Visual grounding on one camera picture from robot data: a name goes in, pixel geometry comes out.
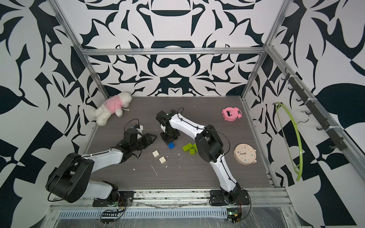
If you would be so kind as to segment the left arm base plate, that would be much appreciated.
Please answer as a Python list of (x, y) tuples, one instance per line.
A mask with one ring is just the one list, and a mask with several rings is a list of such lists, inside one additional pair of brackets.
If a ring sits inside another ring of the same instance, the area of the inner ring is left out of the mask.
[(134, 191), (114, 191), (107, 199), (95, 198), (93, 207), (125, 207), (134, 201)]

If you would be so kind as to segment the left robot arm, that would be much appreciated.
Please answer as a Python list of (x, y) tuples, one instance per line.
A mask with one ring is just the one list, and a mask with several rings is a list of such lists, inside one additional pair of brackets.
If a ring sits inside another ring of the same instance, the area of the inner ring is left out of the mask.
[(119, 199), (118, 187), (108, 181), (92, 181), (91, 174), (111, 165), (126, 162), (135, 151), (153, 144), (156, 135), (142, 133), (137, 125), (125, 130), (123, 139), (110, 149), (96, 154), (70, 153), (48, 177), (46, 190), (61, 200), (74, 203), (83, 198), (96, 198), (115, 202)]

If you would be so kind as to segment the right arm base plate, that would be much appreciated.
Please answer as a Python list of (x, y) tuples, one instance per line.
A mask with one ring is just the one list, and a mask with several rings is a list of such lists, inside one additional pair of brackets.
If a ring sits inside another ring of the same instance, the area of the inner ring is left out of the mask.
[(231, 196), (224, 190), (210, 190), (209, 204), (211, 206), (229, 206), (229, 205), (250, 205), (251, 200), (246, 190), (239, 190), (237, 196)]

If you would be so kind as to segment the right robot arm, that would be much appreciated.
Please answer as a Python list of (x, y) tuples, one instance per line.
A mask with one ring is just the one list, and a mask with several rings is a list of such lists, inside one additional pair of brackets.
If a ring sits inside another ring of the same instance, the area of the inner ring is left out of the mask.
[(228, 167), (218, 131), (212, 125), (197, 124), (174, 109), (168, 113), (160, 111), (156, 120), (163, 131), (161, 138), (165, 143), (176, 140), (180, 133), (195, 140), (198, 154), (212, 166), (218, 177), (223, 201), (226, 204), (234, 204), (239, 198), (241, 187)]

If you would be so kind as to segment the dark blue lego brick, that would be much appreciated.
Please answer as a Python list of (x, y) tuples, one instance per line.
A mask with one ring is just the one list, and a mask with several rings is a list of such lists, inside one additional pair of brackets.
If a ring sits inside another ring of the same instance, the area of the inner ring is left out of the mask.
[(168, 146), (168, 148), (169, 148), (169, 149), (173, 149), (173, 148), (175, 148), (175, 144), (174, 144), (173, 142), (169, 142), (169, 143), (167, 144), (167, 146)]

